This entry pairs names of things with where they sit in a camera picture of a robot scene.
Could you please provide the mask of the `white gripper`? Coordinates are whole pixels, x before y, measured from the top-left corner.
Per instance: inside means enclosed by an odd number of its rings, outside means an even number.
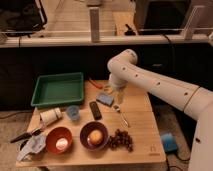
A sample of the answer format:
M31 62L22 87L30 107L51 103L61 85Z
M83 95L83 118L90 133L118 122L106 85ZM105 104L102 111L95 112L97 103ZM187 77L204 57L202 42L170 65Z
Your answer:
M124 90L123 88L126 87L127 82L116 77L113 74L109 75L109 85L114 89L117 90L115 92L115 101L117 104L122 104L124 100Z

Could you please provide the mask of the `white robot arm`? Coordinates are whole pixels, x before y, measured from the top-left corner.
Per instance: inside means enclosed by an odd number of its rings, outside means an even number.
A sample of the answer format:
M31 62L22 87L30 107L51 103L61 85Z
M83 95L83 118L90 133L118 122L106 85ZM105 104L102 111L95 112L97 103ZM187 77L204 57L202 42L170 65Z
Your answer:
M137 59L131 49L111 58L109 85L119 90L130 82L193 118L197 124L188 171L213 171L213 91L139 68Z

